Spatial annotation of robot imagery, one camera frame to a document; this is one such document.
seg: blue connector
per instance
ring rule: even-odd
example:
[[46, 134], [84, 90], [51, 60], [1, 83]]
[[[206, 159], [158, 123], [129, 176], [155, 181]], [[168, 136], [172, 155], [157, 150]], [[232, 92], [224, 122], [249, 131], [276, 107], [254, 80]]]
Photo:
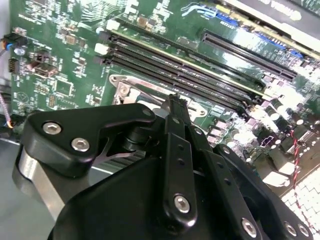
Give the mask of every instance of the blue connector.
[[235, 27], [239, 26], [239, 23], [236, 20], [233, 20], [233, 19], [231, 19], [231, 18], [229, 18], [227, 16], [224, 16], [221, 13], [217, 13], [215, 17], [220, 19], [220, 20], [222, 20], [222, 21], [224, 21], [224, 22], [226, 22], [226, 23], [228, 23], [228, 24], [230, 24], [230, 25], [232, 25], [232, 26], [235, 26]]

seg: chip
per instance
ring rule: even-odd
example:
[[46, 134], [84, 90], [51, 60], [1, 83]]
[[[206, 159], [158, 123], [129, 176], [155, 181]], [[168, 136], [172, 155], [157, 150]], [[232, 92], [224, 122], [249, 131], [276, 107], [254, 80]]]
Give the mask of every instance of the chip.
[[76, 38], [71, 35], [65, 36], [65, 40], [68, 44], [74, 45], [76, 43]]
[[79, 46], [83, 48], [85, 46], [85, 44], [86, 44], [86, 41], [83, 40], [83, 39], [79, 39], [78, 43], [79, 43]]
[[146, 25], [147, 25], [148, 19], [146, 19], [146, 18], [143, 17], [143, 16], [140, 16], [140, 17], [137, 18], [136, 21], [137, 21], [137, 24], [138, 24], [140, 27], [145, 28]]
[[73, 84], [71, 82], [57, 80], [55, 82], [54, 91], [59, 94], [70, 96], [72, 88]]
[[157, 21], [154, 19], [149, 19], [148, 24], [150, 24], [151, 26], [155, 26], [157, 24]]

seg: capacitor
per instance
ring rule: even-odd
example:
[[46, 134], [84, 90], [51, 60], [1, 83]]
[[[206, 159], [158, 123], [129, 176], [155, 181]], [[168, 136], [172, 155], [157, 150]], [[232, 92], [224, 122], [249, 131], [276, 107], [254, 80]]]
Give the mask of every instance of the capacitor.
[[275, 121], [280, 117], [279, 113], [277, 113], [271, 106], [268, 106], [265, 109], [265, 112], [268, 114], [272, 121]]
[[271, 136], [273, 137], [274, 144], [279, 145], [281, 143], [281, 140], [275, 132], [271, 132]]
[[272, 105], [278, 112], [286, 111], [286, 107], [278, 99], [273, 99]]
[[313, 125], [317, 125], [320, 124], [320, 119], [319, 117], [316, 117], [316, 115], [309, 113], [306, 116], [306, 119], [308, 120], [309, 123], [313, 124]]
[[247, 163], [251, 162], [252, 158], [247, 150], [243, 150], [242, 154], [243, 154], [243, 157]]
[[225, 140], [224, 140], [224, 143], [229, 147], [229, 148], [233, 148], [236, 143], [233, 141], [233, 139], [231, 137], [227, 137]]
[[295, 124], [297, 124], [297, 125], [301, 125], [301, 124], [303, 124], [304, 123], [304, 120], [300, 117], [300, 115], [298, 114], [298, 113], [296, 113], [296, 112], [293, 112], [292, 114], [291, 114], [291, 118], [292, 118], [292, 120], [295, 122]]
[[290, 128], [290, 124], [287, 120], [285, 120], [283, 117], [280, 117], [276, 122], [275, 125], [278, 127], [280, 132], [286, 133], [287, 130]]
[[13, 51], [18, 56], [23, 56], [26, 54], [26, 50], [24, 50], [23, 48], [20, 48], [20, 47], [15, 48]]
[[232, 138], [234, 140], [239, 140], [241, 138], [241, 135], [240, 135], [240, 132], [238, 129], [233, 129], [231, 132], [230, 132]]

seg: integrated circuit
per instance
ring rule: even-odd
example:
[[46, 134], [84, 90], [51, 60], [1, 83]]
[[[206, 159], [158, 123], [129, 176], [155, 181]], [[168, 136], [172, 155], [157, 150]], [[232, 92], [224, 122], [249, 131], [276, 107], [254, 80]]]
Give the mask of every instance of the integrated circuit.
[[148, 19], [144, 16], [139, 16], [136, 20], [138, 26], [145, 28], [148, 22]]
[[71, 82], [56, 80], [54, 85], [54, 92], [65, 96], [72, 94], [73, 84]]
[[72, 35], [66, 35], [65, 41], [67, 42], [67, 44], [75, 45], [76, 44], [76, 37], [74, 37]]

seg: electrolytic capacitor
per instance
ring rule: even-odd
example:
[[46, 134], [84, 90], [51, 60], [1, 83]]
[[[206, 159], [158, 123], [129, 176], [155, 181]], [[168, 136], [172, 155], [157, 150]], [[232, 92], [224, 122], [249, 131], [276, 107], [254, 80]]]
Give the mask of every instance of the electrolytic capacitor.
[[268, 114], [272, 121], [275, 121], [280, 117], [279, 113], [277, 113], [271, 106], [268, 106], [265, 109], [265, 112]]
[[278, 99], [273, 99], [272, 105], [280, 113], [286, 111], [286, 107]]
[[241, 135], [240, 135], [240, 132], [238, 129], [233, 129], [231, 132], [231, 137], [234, 139], [234, 140], [239, 140], [241, 138]]
[[296, 113], [296, 112], [293, 112], [292, 114], [291, 114], [291, 118], [292, 118], [292, 120], [295, 122], [295, 124], [297, 124], [297, 125], [301, 125], [301, 124], [303, 124], [304, 123], [304, 120], [301, 118], [301, 116], [298, 114], [298, 113]]
[[242, 154], [247, 163], [251, 162], [252, 158], [247, 150], [243, 150]]
[[290, 124], [287, 120], [285, 120], [283, 117], [280, 117], [275, 125], [278, 127], [279, 131], [282, 133], [286, 133], [287, 130], [290, 128]]
[[316, 115], [309, 113], [306, 116], [306, 119], [308, 120], [309, 123], [313, 124], [313, 125], [317, 125], [320, 124], [320, 119], [319, 117], [316, 117]]
[[224, 140], [224, 143], [229, 147], [229, 148], [233, 148], [236, 143], [234, 142], [234, 140], [231, 138], [231, 137], [227, 137], [225, 140]]

